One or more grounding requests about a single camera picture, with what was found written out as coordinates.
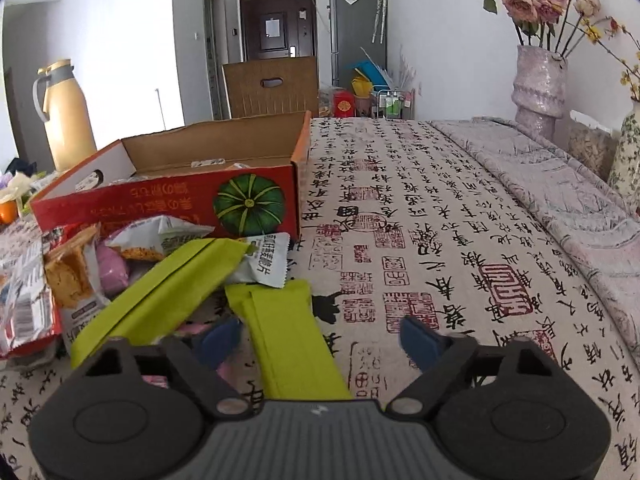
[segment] thermos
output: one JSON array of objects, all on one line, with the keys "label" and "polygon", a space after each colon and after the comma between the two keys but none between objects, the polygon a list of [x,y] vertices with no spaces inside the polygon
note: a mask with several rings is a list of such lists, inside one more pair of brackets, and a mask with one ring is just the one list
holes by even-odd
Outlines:
[{"label": "thermos", "polygon": [[[97,151],[86,100],[73,70],[70,59],[61,59],[39,69],[39,78],[33,83],[33,104],[44,123],[58,171],[69,170]],[[42,105],[40,84],[46,84]]]}]

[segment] green snack package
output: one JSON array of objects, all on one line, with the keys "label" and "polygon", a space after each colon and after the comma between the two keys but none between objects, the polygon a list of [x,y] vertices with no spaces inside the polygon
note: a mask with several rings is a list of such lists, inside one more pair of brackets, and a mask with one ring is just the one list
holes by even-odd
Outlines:
[{"label": "green snack package", "polygon": [[76,368],[110,337],[149,345],[178,328],[239,265],[249,244],[193,240],[159,262],[89,323],[71,347]]},{"label": "green snack package", "polygon": [[316,324],[305,280],[284,288],[227,285],[225,292],[249,327],[268,399],[353,398]]}]

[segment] gray refrigerator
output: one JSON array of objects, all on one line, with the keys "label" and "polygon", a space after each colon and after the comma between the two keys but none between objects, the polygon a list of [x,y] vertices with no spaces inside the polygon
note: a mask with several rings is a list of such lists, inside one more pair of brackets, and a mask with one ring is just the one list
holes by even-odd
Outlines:
[{"label": "gray refrigerator", "polygon": [[371,43],[378,0],[358,0],[353,5],[345,0],[329,0],[329,3],[333,85],[353,91],[353,65],[367,59],[363,48],[377,65],[386,69],[386,31],[380,44],[380,26],[376,42]]}]

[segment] green pumpkin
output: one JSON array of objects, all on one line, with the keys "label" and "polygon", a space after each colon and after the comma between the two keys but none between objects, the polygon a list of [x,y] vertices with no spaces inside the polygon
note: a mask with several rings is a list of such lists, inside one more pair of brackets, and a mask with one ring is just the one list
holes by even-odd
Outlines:
[{"label": "green pumpkin", "polygon": [[273,180],[244,173],[220,186],[213,209],[234,236],[270,234],[284,220],[284,194]]}]

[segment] refrigerator handle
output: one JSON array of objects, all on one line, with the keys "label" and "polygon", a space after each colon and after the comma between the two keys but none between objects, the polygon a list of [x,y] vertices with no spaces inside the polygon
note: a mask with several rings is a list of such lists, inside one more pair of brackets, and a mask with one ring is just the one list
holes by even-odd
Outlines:
[{"label": "refrigerator handle", "polygon": [[338,86],[339,58],[338,58],[338,27],[337,27],[336,0],[329,0],[329,24],[331,28],[331,74],[332,85]]}]

